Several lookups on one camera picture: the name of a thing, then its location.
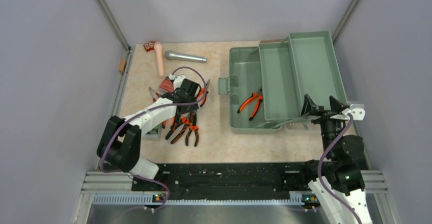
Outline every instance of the green toolbox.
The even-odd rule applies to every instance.
[[[330,31],[290,33],[282,42],[232,48],[229,77],[219,78],[218,86],[220,95],[230,96],[235,133],[274,133],[286,123],[314,119],[301,115],[306,94],[325,109],[330,96],[346,101]],[[238,110],[259,88],[263,104],[250,120],[256,101]]]

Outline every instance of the toolbox compartment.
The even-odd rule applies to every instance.
[[[240,105],[262,87],[263,104],[252,121],[255,101]],[[230,125],[235,133],[273,133],[302,117],[304,96],[330,109],[329,97],[346,102],[330,31],[290,33],[282,42],[232,48],[229,77],[219,79],[219,94],[229,94]]]

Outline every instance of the toolbox latch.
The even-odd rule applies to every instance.
[[[229,94],[229,78],[219,78],[218,79],[218,94],[219,95],[228,95]]]

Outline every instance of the toolbox lid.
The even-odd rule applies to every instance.
[[[259,55],[269,123],[313,119],[301,116],[305,94],[325,109],[330,96],[346,101],[330,31],[290,33],[282,42],[259,44]]]

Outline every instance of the gray wall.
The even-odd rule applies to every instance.
[[[362,0],[336,43],[374,168],[382,169],[402,223],[432,212],[432,0]]]
[[[106,0],[134,43],[285,38],[334,31],[351,0]]]
[[[69,223],[124,56],[94,0],[0,0],[1,223]]]

